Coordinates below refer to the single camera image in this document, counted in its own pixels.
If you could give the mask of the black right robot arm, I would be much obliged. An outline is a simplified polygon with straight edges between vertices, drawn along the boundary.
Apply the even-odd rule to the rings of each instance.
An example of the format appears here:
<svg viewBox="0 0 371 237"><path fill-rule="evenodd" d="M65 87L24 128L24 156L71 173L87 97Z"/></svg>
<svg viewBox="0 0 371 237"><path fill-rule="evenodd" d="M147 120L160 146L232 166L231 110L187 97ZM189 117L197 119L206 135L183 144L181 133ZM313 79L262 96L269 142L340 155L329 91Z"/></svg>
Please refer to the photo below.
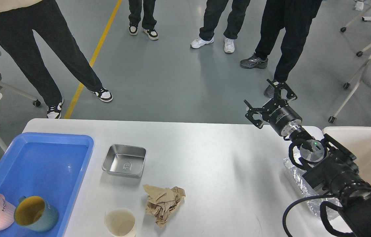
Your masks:
<svg viewBox="0 0 371 237"><path fill-rule="evenodd" d="M245 117L257 128L265 123L291 141L289 158L294 166L305 171L303 179L318 195L300 198L286 208L283 229L291 236L286 224L289 211L303 201L337 198L341 206L329 201L320 204L324 228L336 237L371 237L371 185L359 176L356 156L328 134L317 140L302 126L302 118L289 106L297 95L285 82L268 81L274 96L263 107L254 108L247 100Z"/></svg>

